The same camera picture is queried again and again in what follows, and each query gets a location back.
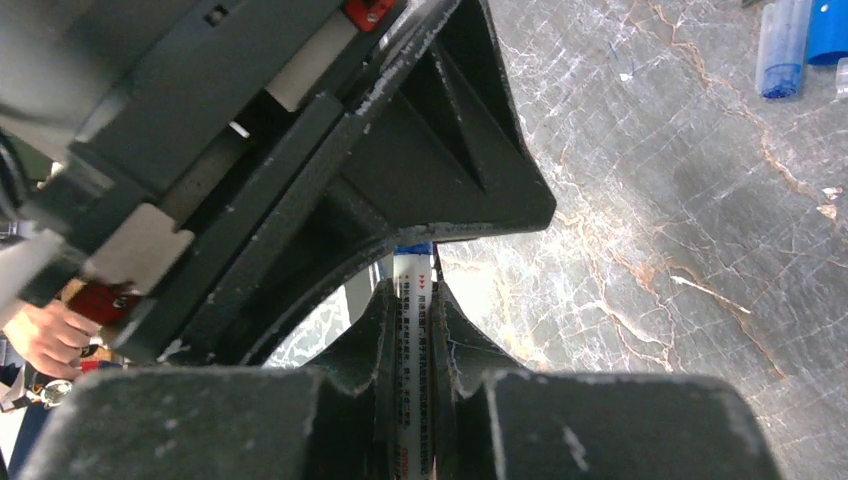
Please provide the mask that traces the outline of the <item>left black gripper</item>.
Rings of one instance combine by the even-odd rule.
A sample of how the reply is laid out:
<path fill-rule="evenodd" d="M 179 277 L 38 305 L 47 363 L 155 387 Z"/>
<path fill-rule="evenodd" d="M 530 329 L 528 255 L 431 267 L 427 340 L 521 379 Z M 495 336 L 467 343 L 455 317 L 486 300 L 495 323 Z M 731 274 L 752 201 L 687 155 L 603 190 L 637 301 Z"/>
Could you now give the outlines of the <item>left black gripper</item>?
<path fill-rule="evenodd" d="M 394 220 L 318 240 L 325 196 L 411 137 L 406 1 L 5 1 L 1 308 L 309 308 Z"/>

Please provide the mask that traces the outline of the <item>operator hand in background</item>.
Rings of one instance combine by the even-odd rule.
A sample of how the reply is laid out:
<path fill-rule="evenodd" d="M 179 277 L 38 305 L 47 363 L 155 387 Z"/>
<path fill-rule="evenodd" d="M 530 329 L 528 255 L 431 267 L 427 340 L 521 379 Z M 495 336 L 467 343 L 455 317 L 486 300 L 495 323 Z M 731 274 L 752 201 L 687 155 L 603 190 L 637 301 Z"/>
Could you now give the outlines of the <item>operator hand in background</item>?
<path fill-rule="evenodd" d="M 54 300 L 40 308 L 26 304 L 4 325 L 3 334 L 37 372 L 74 380 L 82 350 L 99 334 L 95 322 Z"/>

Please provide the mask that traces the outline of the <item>blue pen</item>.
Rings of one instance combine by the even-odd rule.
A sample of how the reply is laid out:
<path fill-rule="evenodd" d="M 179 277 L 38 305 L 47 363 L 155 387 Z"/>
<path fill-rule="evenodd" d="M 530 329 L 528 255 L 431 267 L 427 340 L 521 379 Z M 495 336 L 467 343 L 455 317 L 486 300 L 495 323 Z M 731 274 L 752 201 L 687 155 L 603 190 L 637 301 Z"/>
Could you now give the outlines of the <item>blue pen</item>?
<path fill-rule="evenodd" d="M 398 247 L 393 272 L 398 300 L 395 335 L 394 479 L 429 479 L 431 429 L 430 318 L 433 244 Z"/>

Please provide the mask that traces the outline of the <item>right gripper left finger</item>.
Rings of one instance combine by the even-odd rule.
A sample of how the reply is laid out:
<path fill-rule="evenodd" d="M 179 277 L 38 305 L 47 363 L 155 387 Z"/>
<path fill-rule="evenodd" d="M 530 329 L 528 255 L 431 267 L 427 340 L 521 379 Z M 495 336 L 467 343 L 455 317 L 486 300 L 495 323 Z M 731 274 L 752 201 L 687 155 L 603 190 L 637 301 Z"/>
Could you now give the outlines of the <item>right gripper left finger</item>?
<path fill-rule="evenodd" d="M 388 479 L 397 299 L 297 369 L 104 370 L 50 416 L 24 479 Z"/>

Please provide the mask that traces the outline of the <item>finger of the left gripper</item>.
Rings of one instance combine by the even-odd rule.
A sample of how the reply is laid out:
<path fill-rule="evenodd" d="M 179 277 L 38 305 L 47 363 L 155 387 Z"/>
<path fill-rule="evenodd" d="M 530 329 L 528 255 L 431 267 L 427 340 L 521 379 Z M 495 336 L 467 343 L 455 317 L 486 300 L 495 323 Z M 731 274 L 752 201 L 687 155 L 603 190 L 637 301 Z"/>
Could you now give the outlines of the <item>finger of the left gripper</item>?
<path fill-rule="evenodd" d="M 540 231 L 555 207 L 488 3 L 430 1 L 366 91 L 307 104 L 112 345 L 138 363 L 259 365 L 396 247 Z"/>

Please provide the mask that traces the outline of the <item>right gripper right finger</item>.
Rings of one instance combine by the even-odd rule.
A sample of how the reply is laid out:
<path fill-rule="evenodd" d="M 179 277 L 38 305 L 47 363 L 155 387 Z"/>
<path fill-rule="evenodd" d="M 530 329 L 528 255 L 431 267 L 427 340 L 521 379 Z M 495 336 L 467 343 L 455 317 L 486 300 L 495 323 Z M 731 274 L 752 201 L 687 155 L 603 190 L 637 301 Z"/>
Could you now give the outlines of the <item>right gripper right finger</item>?
<path fill-rule="evenodd" d="M 777 479 L 749 405 L 679 374 L 534 372 L 433 295 L 441 479 Z"/>

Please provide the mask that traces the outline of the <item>solid blue pen cap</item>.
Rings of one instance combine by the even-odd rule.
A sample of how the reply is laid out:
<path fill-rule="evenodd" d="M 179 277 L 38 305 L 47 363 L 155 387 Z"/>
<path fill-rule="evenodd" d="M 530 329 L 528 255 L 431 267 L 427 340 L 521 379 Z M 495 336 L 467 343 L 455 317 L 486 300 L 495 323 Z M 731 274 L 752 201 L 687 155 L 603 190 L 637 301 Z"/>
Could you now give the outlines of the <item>solid blue pen cap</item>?
<path fill-rule="evenodd" d="M 836 65 L 847 56 L 847 0 L 815 0 L 810 16 L 806 63 Z"/>

